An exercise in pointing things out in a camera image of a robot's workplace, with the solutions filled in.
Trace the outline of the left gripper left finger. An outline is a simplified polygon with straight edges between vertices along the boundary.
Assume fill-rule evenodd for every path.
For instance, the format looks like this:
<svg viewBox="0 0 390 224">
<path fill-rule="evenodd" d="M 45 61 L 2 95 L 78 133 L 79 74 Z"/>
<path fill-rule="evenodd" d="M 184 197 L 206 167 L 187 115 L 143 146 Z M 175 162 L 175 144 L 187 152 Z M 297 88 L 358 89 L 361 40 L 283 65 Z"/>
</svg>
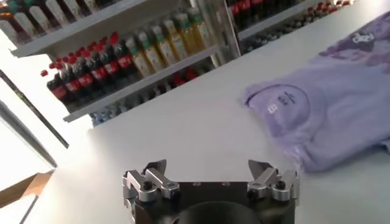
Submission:
<svg viewBox="0 0 390 224">
<path fill-rule="evenodd" d="M 122 176 L 123 197 L 127 201 L 155 201 L 157 194 L 162 198 L 177 201 L 180 198 L 180 184 L 165 177 L 167 160 L 150 162 L 139 172 L 127 170 Z"/>
</svg>

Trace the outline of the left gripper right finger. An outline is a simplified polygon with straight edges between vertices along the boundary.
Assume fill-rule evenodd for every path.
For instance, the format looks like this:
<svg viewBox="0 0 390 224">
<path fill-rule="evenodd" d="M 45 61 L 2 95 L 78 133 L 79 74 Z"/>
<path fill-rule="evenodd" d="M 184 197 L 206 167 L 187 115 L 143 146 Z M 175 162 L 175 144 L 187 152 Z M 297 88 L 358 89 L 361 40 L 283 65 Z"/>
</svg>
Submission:
<svg viewBox="0 0 390 224">
<path fill-rule="evenodd" d="M 299 199 L 300 179 L 295 170 L 280 173 L 269 163 L 248 160 L 250 172 L 254 178 L 247 184 L 247 197 L 250 201 L 258 201 L 271 197 L 275 201 Z"/>
</svg>

